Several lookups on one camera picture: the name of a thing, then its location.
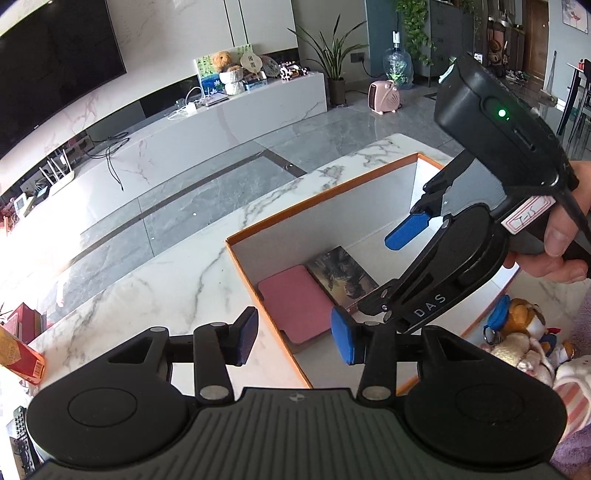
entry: cabinet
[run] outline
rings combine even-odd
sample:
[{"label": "cabinet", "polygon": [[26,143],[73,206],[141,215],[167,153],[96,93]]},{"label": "cabinet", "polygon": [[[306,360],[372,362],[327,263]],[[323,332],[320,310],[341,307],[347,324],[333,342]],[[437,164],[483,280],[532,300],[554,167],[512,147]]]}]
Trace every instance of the cabinet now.
[{"label": "cabinet", "polygon": [[474,52],[474,19],[447,2],[428,0],[428,14],[423,31],[433,46],[423,46],[422,52],[433,65],[414,62],[414,71],[424,77],[439,77],[449,68],[449,57]]}]

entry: finger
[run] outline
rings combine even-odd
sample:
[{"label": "finger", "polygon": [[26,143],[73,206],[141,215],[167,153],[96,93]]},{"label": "finger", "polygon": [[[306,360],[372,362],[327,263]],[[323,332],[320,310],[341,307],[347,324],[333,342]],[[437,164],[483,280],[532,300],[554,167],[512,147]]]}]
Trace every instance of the finger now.
[{"label": "finger", "polygon": [[[573,191],[573,196],[583,213],[587,215],[589,209],[591,209],[591,165],[586,162],[571,162],[571,164],[577,178],[580,180],[579,186]],[[564,208],[560,205],[556,206],[550,213],[544,235],[546,253],[551,257],[561,256],[578,231],[578,227]]]},{"label": "finger", "polygon": [[515,257],[517,254],[515,252],[509,252],[505,257],[505,261],[503,262],[503,267],[505,268],[513,268],[515,265]]},{"label": "finger", "polygon": [[564,266],[562,257],[551,257],[547,254],[524,255],[517,254],[516,262],[532,277],[541,278],[557,271]]},{"label": "finger", "polygon": [[545,276],[546,280],[561,283],[572,283],[587,278],[588,266],[583,260],[569,260],[564,262],[561,269],[550,272]]}]

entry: black cable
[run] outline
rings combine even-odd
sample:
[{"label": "black cable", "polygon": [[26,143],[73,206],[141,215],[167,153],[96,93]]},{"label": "black cable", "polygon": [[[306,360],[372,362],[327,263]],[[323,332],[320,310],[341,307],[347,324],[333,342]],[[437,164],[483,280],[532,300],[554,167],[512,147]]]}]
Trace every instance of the black cable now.
[{"label": "black cable", "polygon": [[380,77],[382,77],[382,76],[384,75],[384,74],[381,74],[381,75],[378,75],[377,77],[374,77],[373,75],[370,75],[370,74],[368,73],[368,71],[367,71],[367,70],[365,70],[365,62],[364,62],[364,61],[363,61],[363,62],[361,62],[361,66],[363,67],[363,71],[364,71],[364,72],[367,74],[367,76],[368,76],[368,77],[371,77],[371,78],[373,78],[373,79],[379,79]]},{"label": "black cable", "polygon": [[112,137],[107,137],[104,140],[97,140],[97,141],[92,140],[92,137],[90,135],[88,135],[88,138],[90,138],[90,141],[93,144],[98,145],[98,144],[101,144],[104,142],[111,142],[113,140],[123,140],[125,137],[128,137],[128,136],[129,136],[129,132],[121,132],[116,135],[113,135]]},{"label": "black cable", "polygon": [[113,166],[113,162],[111,160],[111,155],[116,154],[119,151],[119,149],[121,149],[124,145],[127,145],[127,143],[130,142],[131,139],[127,135],[129,135],[128,132],[123,132],[123,133],[114,135],[112,137],[109,137],[106,140],[103,140],[103,141],[114,141],[114,143],[107,146],[105,153],[103,153],[101,155],[91,155],[87,151],[82,150],[82,153],[87,155],[89,158],[94,158],[97,160],[102,160],[103,158],[106,158],[107,168],[109,169],[109,173],[115,179],[115,181],[119,184],[122,192],[125,191],[123,188],[123,183],[121,182],[121,179],[117,175],[117,171],[115,170],[115,167]]}]

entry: marble floor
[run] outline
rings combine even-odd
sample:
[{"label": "marble floor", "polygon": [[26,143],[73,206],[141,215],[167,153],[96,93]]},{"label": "marble floor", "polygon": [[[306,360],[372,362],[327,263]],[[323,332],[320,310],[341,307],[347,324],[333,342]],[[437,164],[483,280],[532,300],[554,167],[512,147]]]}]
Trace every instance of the marble floor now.
[{"label": "marble floor", "polygon": [[394,133],[455,156],[461,146],[433,121],[437,87],[402,93],[403,107],[377,115],[365,90],[347,106],[297,122],[201,163],[93,225],[36,305],[56,322],[150,258],[295,177]]}]

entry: black tv screen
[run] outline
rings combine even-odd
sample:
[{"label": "black tv screen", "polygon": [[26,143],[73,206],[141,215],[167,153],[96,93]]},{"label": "black tv screen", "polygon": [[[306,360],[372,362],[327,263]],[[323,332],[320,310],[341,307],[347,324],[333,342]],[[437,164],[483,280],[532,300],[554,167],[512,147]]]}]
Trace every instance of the black tv screen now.
[{"label": "black tv screen", "polygon": [[0,158],[125,73],[105,0],[52,0],[0,37]]}]

